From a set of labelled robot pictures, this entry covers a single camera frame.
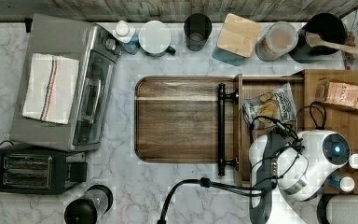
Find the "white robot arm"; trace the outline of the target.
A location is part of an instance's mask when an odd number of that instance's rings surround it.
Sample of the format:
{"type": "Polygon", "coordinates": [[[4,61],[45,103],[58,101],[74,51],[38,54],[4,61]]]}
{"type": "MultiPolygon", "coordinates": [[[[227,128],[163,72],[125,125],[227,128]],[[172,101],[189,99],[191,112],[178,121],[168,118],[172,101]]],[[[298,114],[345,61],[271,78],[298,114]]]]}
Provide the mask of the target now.
{"type": "Polygon", "coordinates": [[[326,130],[304,131],[291,142],[277,133],[257,138],[250,146],[252,224],[306,224],[288,200],[317,196],[324,181],[350,157],[348,141],[326,130]]]}

